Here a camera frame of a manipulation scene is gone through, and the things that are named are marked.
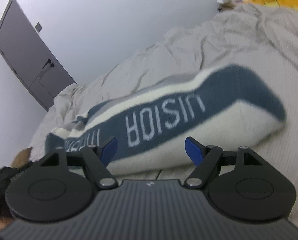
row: black door handle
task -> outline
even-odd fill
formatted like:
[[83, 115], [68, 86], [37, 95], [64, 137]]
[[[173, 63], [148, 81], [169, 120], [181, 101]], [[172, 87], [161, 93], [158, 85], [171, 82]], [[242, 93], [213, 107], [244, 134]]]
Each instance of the black door handle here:
[[46, 64], [44, 64], [44, 65], [43, 65], [42, 69], [44, 69], [44, 68], [45, 68], [45, 66], [46, 66], [47, 64], [50, 64], [50, 63], [51, 63], [51, 60], [50, 60], [50, 59], [48, 59], [48, 60], [47, 60], [47, 62], [46, 62]]

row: bed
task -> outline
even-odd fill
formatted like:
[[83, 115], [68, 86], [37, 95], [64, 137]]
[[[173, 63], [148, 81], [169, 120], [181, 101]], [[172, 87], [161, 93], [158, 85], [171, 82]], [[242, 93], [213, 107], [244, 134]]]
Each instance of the bed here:
[[[116, 99], [177, 74], [198, 73], [236, 63], [250, 68], [279, 96], [287, 112], [284, 129], [253, 149], [296, 187], [289, 219], [298, 227], [298, 12], [244, 4], [190, 30], [173, 28], [164, 39], [84, 86], [72, 84], [54, 99], [35, 132], [31, 160], [43, 157], [46, 135], [55, 127], [109, 99]], [[180, 179], [194, 169], [183, 165], [118, 179]]]

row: gray door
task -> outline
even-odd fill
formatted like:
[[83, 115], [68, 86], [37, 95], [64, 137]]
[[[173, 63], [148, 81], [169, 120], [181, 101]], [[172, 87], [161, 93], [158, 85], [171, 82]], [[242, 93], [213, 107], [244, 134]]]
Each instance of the gray door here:
[[45, 108], [74, 83], [40, 39], [16, 0], [10, 0], [0, 22], [0, 52], [22, 84]]

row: gray ribbed panel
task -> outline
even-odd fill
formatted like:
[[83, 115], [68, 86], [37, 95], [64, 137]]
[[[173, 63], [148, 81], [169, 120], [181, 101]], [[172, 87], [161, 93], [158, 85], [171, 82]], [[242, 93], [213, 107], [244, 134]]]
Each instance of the gray ribbed panel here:
[[216, 212], [203, 193], [177, 180], [126, 180], [102, 191], [88, 209], [54, 224], [15, 221], [0, 235], [6, 240], [298, 240], [287, 220], [247, 225]]

